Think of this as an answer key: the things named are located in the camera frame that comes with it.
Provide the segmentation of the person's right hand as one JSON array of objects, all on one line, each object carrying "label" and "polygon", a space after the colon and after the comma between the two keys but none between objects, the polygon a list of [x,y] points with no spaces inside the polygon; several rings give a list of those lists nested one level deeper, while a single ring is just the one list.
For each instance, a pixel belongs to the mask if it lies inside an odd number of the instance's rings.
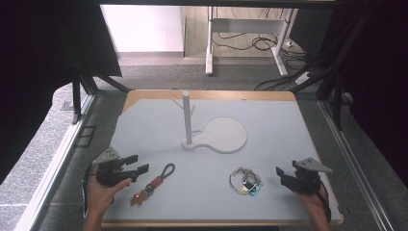
[{"label": "person's right hand", "polygon": [[300,199],[310,218],[322,218],[327,220],[323,203],[317,195],[306,195],[296,191],[293,191],[293,193]]}]

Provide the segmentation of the person's left hand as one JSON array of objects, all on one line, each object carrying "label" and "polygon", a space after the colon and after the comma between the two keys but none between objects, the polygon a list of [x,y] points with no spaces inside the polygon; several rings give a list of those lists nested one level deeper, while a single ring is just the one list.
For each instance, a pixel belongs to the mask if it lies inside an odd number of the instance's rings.
[{"label": "person's left hand", "polygon": [[115,195],[132,183],[131,178],[127,178],[117,183],[113,187],[102,186],[95,176],[88,180],[88,211],[87,219],[103,218],[106,210],[111,205]]}]

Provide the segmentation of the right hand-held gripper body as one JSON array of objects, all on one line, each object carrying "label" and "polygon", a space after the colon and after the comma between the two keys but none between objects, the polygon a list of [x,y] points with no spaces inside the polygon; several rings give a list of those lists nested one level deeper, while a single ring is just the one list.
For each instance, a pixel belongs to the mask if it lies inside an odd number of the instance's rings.
[{"label": "right hand-held gripper body", "polygon": [[330,167],[323,165],[313,158],[301,161],[293,161],[295,178],[292,179],[289,188],[298,193],[311,194],[318,192],[321,184],[319,174],[321,172],[332,173]]}]

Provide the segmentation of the white desk frame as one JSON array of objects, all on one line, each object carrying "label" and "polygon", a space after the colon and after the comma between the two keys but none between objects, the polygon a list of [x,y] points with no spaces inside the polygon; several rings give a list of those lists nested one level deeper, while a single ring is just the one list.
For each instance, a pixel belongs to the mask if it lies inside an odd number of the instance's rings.
[{"label": "white desk frame", "polygon": [[205,59],[205,73],[213,74],[213,33],[248,33],[248,34],[275,34],[277,44],[271,47],[275,63],[282,76],[288,71],[281,58],[282,46],[291,25],[293,9],[288,9],[284,19],[239,19],[214,17],[214,8],[208,7],[208,41]]}]

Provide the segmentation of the pale grey table mat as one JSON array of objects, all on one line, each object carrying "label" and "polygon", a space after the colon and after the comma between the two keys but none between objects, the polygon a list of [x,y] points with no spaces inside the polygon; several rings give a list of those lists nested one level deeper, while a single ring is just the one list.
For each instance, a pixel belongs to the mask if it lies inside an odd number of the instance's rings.
[{"label": "pale grey table mat", "polygon": [[[111,146],[121,155],[138,155],[149,170],[120,192],[104,216],[106,223],[154,226],[176,223],[306,223],[294,193],[282,186],[276,167],[293,173],[293,161],[318,153],[294,101],[196,100],[191,123],[201,130],[213,118],[231,116],[247,131],[247,142],[233,154],[198,147],[185,150],[182,110],[169,99],[142,99],[117,121]],[[164,167],[174,172],[140,206],[131,198]]]}]

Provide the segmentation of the black curtain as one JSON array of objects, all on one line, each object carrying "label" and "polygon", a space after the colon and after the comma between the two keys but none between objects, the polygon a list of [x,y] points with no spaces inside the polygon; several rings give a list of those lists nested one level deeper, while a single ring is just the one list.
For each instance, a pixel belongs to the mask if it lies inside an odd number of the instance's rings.
[{"label": "black curtain", "polygon": [[0,184],[79,72],[121,74],[99,0],[0,0]]},{"label": "black curtain", "polygon": [[408,187],[408,0],[379,0],[340,73],[355,120]]}]

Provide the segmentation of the black metal stand struts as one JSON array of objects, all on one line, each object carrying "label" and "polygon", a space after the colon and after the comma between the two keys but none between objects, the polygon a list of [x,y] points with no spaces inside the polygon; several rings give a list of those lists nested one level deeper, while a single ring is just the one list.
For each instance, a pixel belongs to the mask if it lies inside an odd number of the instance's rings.
[{"label": "black metal stand struts", "polygon": [[344,65],[344,61],[349,54],[353,44],[358,38],[364,26],[370,19],[372,10],[375,8],[372,4],[367,4],[365,7],[355,7],[335,10],[334,15],[336,18],[340,17],[340,13],[344,15],[344,27],[342,30],[332,39],[331,43],[314,58],[310,58],[309,61],[295,74],[289,77],[283,77],[282,79],[276,79],[274,85],[268,87],[267,90],[272,90],[277,86],[288,85],[295,78],[305,73],[312,67],[322,67],[323,70],[313,77],[306,80],[304,83],[297,87],[292,87],[290,92],[296,93],[304,90],[317,82],[321,82],[320,87],[316,92],[318,100],[325,100],[329,94],[334,92],[334,110],[332,112],[332,120],[334,124],[342,129],[340,123],[341,108],[342,108],[342,92],[343,92],[343,80],[341,75],[341,67]]},{"label": "black metal stand struts", "polygon": [[[120,90],[122,92],[131,91],[130,88],[127,88],[113,78],[96,73],[95,76],[105,83],[108,83],[112,87]],[[73,124],[77,124],[82,116],[82,106],[81,106],[81,89],[84,89],[86,94],[95,95],[99,92],[99,87],[97,87],[93,77],[87,75],[85,70],[79,63],[73,67],[73,77],[72,77],[72,99],[73,99]]]}]

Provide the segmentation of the white key rack stand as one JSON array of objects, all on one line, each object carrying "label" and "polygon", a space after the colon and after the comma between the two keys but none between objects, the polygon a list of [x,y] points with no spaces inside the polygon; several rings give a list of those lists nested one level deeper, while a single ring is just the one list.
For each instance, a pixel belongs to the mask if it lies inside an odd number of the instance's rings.
[{"label": "white key rack stand", "polygon": [[172,101],[184,113],[186,137],[182,139],[181,145],[185,150],[206,147],[217,153],[232,154],[243,148],[247,142],[247,132],[243,124],[235,118],[219,116],[210,120],[202,130],[193,131],[191,117],[194,106],[191,106],[191,96],[187,90],[183,90],[181,95],[182,103],[175,99]]}]

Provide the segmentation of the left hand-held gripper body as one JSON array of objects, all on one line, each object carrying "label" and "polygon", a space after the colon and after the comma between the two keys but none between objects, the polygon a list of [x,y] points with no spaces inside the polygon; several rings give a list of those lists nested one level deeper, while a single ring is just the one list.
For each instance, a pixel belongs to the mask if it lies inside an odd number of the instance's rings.
[{"label": "left hand-held gripper body", "polygon": [[133,182],[137,180],[139,177],[137,170],[122,171],[124,159],[113,147],[109,147],[91,162],[97,166],[96,179],[101,185],[113,187],[127,178],[131,178]]}]

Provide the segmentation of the white power strip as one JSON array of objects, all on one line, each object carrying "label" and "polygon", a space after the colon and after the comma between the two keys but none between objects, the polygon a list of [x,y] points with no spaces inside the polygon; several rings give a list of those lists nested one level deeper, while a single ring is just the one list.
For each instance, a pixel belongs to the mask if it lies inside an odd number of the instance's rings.
[{"label": "white power strip", "polygon": [[305,73],[303,73],[301,76],[299,76],[296,80],[295,83],[297,85],[301,85],[304,82],[306,82],[308,79],[310,79],[313,76],[313,74],[309,71],[306,71]]}]

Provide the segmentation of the aluminium frame rail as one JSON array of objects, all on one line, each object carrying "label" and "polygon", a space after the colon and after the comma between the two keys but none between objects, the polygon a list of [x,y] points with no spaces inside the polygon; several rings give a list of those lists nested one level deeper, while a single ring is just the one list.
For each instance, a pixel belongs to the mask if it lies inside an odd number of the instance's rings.
[{"label": "aluminium frame rail", "polygon": [[323,115],[335,137],[335,140],[338,143],[338,146],[341,149],[341,153],[344,156],[344,159],[348,165],[348,168],[353,175],[354,180],[357,183],[357,186],[362,193],[362,196],[368,205],[370,213],[377,224],[379,231],[394,231],[394,228],[389,223],[388,217],[383,210],[382,204],[380,203],[378,196],[374,192],[366,174],[363,172],[360,164],[358,163],[354,152],[346,139],[344,132],[338,128],[335,122],[332,119],[332,113],[329,105],[319,100],[319,107],[321,108]]},{"label": "aluminium frame rail", "polygon": [[87,119],[89,108],[94,101],[95,96],[87,95],[84,101],[80,104],[80,112],[83,114],[82,117],[76,123],[73,123],[72,119],[69,121],[69,126],[66,128],[58,148],[50,159],[47,169],[43,172],[30,202],[26,204],[24,213],[13,231],[32,231],[40,216],[44,203],[58,178],[59,172],[64,166],[66,157],[69,154],[75,139],[78,137],[80,130],[84,125],[84,121]]}]

